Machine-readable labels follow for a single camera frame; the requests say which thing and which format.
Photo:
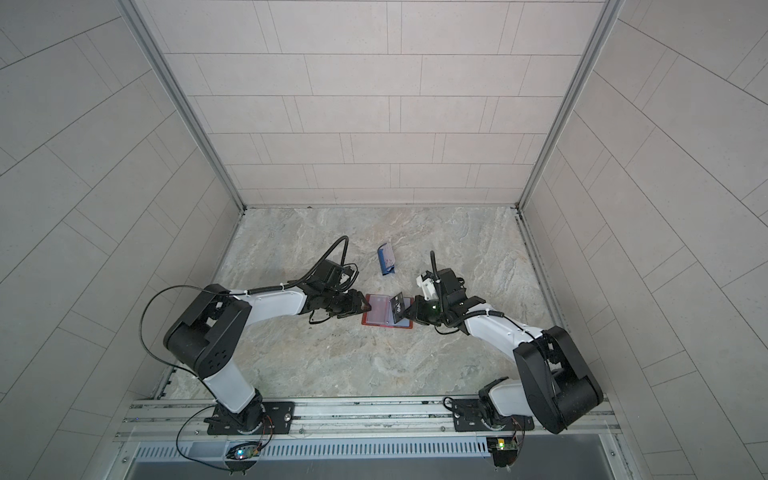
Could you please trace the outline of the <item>white pink VIP card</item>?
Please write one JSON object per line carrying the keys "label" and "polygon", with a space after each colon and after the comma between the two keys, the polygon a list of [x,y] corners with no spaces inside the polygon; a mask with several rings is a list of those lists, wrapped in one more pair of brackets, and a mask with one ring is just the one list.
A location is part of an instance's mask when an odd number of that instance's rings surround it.
{"label": "white pink VIP card", "polygon": [[393,269],[395,266],[395,257],[392,246],[389,243],[382,245],[379,249],[379,254],[383,269],[385,271]]}

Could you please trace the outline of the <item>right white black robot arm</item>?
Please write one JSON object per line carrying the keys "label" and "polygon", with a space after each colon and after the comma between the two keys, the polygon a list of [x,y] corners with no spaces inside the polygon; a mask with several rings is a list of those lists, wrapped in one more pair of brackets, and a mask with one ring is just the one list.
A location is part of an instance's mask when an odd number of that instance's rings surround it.
{"label": "right white black robot arm", "polygon": [[404,310],[405,318],[483,340],[517,368],[517,382],[498,379],[478,392],[475,411],[485,427],[522,429],[532,417],[558,434],[603,402],[601,386],[565,329],[527,325],[469,297],[464,280],[449,268],[425,272],[417,285],[422,293]]}

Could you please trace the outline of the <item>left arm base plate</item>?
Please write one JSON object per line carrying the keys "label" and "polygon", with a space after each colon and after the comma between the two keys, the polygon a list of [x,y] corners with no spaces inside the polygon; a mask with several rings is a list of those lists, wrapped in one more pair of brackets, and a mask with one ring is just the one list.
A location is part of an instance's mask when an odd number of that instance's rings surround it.
{"label": "left arm base plate", "polygon": [[240,413],[232,413],[217,404],[213,414],[204,419],[208,435],[283,435],[290,432],[294,402],[256,402]]}

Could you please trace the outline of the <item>red card holder wallet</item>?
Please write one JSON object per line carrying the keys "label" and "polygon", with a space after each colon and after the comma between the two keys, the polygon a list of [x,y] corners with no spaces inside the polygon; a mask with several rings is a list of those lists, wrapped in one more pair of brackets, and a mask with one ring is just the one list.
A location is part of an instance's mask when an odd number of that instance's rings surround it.
{"label": "red card holder wallet", "polygon": [[370,327],[412,329],[411,320],[405,318],[395,320],[391,300],[392,297],[387,295],[367,294],[366,301],[370,304],[371,310],[363,314],[361,324]]}

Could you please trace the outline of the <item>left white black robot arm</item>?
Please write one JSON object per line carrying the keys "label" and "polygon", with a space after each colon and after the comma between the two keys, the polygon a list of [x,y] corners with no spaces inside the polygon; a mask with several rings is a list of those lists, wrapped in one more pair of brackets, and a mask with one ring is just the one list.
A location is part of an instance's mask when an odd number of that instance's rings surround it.
{"label": "left white black robot arm", "polygon": [[233,356],[246,327],[318,309],[330,318],[371,310],[365,295],[351,287],[351,267],[321,260],[299,280],[236,293],[219,284],[202,289],[166,332],[164,347],[205,385],[216,400],[206,418],[210,435],[251,434],[268,425],[263,397],[249,383]]}

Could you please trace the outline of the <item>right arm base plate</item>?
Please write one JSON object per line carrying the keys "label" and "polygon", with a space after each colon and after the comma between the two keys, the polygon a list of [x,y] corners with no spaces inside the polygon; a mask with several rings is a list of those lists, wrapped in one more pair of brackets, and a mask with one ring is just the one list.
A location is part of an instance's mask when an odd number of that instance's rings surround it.
{"label": "right arm base plate", "polygon": [[456,432],[527,432],[535,429],[531,416],[501,415],[489,400],[444,397],[442,404],[451,412]]}

